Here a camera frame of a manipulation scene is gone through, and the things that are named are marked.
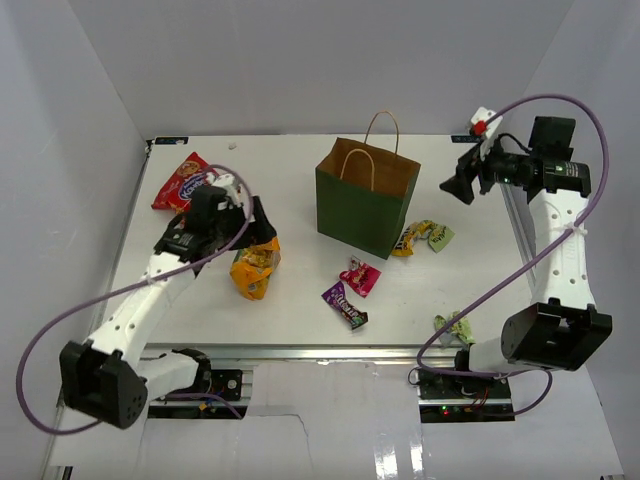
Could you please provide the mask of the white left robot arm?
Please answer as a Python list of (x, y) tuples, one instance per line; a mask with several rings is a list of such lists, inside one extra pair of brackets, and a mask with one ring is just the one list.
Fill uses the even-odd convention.
[(264, 244), (276, 235), (259, 196), (253, 212), (223, 187), (200, 186), (190, 209), (176, 215), (154, 246), (141, 287), (83, 343), (68, 342), (59, 362), (67, 407), (119, 429), (131, 427), (146, 403), (167, 394), (199, 399), (211, 387), (211, 362), (193, 348), (150, 361), (151, 333), (211, 256)]

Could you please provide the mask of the yellow candy packet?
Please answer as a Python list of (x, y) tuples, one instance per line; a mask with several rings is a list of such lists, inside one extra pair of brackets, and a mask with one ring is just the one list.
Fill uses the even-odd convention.
[(431, 232), (435, 223), (431, 220), (413, 222), (405, 228), (391, 251), (392, 256), (408, 257), (414, 254), (413, 248), (418, 239)]

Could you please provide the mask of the red cookie snack bag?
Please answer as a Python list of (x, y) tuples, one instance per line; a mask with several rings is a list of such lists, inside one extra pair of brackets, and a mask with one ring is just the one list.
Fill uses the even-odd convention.
[(207, 183), (205, 168), (208, 166), (198, 153), (192, 152), (159, 190), (151, 208), (172, 210), (176, 214), (188, 211), (195, 189)]

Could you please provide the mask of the light green snack wrapper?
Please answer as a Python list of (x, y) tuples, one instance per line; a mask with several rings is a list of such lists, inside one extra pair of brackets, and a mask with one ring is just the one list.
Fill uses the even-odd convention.
[[(448, 317), (436, 315), (433, 321), (434, 328), (436, 330), (439, 330), (458, 314), (458, 311), (454, 311)], [(455, 324), (451, 325), (444, 333), (439, 336), (439, 340), (441, 344), (446, 347), (449, 347), (454, 343), (460, 343), (464, 346), (473, 345), (475, 343), (475, 338), (473, 336), (468, 318), (462, 317)]]

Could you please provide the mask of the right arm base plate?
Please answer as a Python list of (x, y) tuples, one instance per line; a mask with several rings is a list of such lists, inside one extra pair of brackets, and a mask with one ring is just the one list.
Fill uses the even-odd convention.
[(413, 368), (407, 380), (416, 389), (422, 424), (515, 420), (511, 389), (506, 379), (436, 375)]

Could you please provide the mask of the purple chocolate bar wrapper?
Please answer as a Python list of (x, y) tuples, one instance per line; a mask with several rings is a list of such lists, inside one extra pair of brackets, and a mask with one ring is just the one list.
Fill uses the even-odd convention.
[(347, 321), (351, 330), (356, 330), (368, 322), (368, 314), (358, 310), (346, 298), (344, 284), (341, 281), (336, 282), (321, 297)]

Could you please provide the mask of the pink candy packet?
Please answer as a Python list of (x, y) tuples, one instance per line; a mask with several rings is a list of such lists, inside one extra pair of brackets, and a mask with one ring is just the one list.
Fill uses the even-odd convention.
[(362, 298), (371, 293), (380, 276), (377, 268), (355, 256), (349, 259), (348, 268), (339, 274), (339, 278)]

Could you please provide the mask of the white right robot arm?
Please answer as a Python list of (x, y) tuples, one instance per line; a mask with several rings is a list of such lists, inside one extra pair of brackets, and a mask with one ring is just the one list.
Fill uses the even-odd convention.
[(456, 355), (451, 384), (463, 398), (484, 391), (487, 375), (576, 371), (612, 333), (612, 318), (597, 309), (588, 283), (586, 232), (574, 224), (588, 207), (590, 172), (569, 160), (570, 151), (566, 143), (539, 144), (514, 154), (498, 139), (484, 140), (440, 186), (466, 204), (474, 199), (474, 181), (483, 194), (496, 183), (522, 188), (536, 235), (530, 306), (511, 315), (498, 337)]

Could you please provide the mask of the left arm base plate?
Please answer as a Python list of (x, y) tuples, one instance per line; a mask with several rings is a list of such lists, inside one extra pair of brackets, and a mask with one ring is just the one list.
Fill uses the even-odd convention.
[(151, 403), (149, 417), (173, 420), (240, 420), (248, 409), (252, 374), (241, 369), (212, 370), (204, 396), (162, 397)]

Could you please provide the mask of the green candy wrapper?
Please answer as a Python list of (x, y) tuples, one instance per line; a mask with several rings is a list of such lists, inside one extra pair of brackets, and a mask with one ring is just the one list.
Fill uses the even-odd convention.
[(441, 252), (455, 237), (455, 232), (446, 225), (436, 224), (427, 237), (430, 248), (435, 252)]

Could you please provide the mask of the orange chips bag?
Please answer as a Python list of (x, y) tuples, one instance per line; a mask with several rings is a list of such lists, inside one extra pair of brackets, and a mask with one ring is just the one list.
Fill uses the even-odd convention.
[(249, 300), (262, 300), (271, 275), (281, 260), (278, 237), (268, 243), (237, 251), (229, 274), (238, 292)]

